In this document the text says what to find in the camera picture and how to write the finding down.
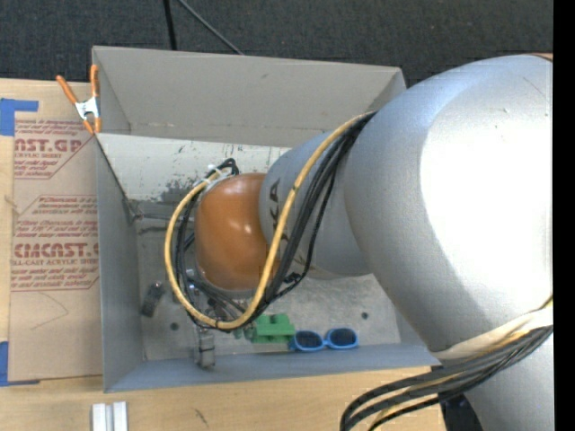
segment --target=blue tape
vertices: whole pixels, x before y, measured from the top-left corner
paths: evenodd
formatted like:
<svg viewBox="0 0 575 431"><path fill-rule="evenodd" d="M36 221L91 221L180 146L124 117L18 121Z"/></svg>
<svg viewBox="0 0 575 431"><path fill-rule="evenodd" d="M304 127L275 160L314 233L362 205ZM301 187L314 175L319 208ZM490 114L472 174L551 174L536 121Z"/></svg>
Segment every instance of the blue tape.
<svg viewBox="0 0 575 431"><path fill-rule="evenodd" d="M0 388L15 384L36 384L35 380L28 382L8 382L8 342L0 342Z"/></svg>
<svg viewBox="0 0 575 431"><path fill-rule="evenodd" d="M14 115L16 111L38 111L38 101L17 101L0 99L0 136L14 135Z"/></svg>
<svg viewBox="0 0 575 431"><path fill-rule="evenodd" d="M0 342L0 386L8 386L8 342Z"/></svg>

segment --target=blue sunglasses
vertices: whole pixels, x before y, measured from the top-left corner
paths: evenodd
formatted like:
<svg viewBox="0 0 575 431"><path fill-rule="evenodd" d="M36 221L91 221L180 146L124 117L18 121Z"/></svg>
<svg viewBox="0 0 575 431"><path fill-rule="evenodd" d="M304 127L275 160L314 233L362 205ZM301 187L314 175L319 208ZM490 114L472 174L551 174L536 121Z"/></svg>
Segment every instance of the blue sunglasses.
<svg viewBox="0 0 575 431"><path fill-rule="evenodd" d="M348 328L331 329L325 338L312 330L299 330L289 341L293 351L319 351L325 347L331 349L350 349L358 345L358 334Z"/></svg>

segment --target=cardboard sheet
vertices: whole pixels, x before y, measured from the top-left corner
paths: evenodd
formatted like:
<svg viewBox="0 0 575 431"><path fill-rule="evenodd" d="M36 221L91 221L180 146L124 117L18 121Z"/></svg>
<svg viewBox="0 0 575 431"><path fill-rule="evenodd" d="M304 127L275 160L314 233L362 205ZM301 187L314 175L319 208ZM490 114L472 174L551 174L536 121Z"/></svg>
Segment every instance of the cardboard sheet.
<svg viewBox="0 0 575 431"><path fill-rule="evenodd" d="M72 87L88 97L86 84ZM3 204L13 214L3 226L12 235L8 380L99 374L95 143L56 82L0 80L0 96L39 103L16 112L13 159L3 161L13 171Z"/></svg>

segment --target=gray floor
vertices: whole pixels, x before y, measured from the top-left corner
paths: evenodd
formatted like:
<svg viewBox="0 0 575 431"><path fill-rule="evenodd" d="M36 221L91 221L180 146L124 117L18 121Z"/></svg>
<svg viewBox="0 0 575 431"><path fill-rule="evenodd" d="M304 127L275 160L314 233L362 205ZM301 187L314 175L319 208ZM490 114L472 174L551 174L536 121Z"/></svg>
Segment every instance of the gray floor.
<svg viewBox="0 0 575 431"><path fill-rule="evenodd" d="M187 0L248 55L403 69L553 50L553 0ZM232 52L172 1L179 48ZM0 0L0 76L83 81L93 45L169 48L162 0Z"/></svg>

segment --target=blue object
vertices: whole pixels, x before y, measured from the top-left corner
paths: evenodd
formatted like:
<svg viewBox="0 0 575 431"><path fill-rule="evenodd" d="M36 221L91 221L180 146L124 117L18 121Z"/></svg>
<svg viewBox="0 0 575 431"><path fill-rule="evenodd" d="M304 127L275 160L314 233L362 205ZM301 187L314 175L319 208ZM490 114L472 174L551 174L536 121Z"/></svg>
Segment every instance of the blue object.
<svg viewBox="0 0 575 431"><path fill-rule="evenodd" d="M8 386L8 342L0 342L0 387Z"/></svg>
<svg viewBox="0 0 575 431"><path fill-rule="evenodd" d="M14 114L16 111L38 111L38 106L38 101L0 99L0 136L14 135Z"/></svg>
<svg viewBox="0 0 575 431"><path fill-rule="evenodd" d="M29 382L8 382L8 342L0 342L0 388L14 384L34 384L36 381Z"/></svg>
<svg viewBox="0 0 575 431"><path fill-rule="evenodd" d="M319 351L325 347L331 349L350 349L359 344L358 334L353 329L331 329L322 337L313 330L299 330L289 341L289 349L293 351Z"/></svg>

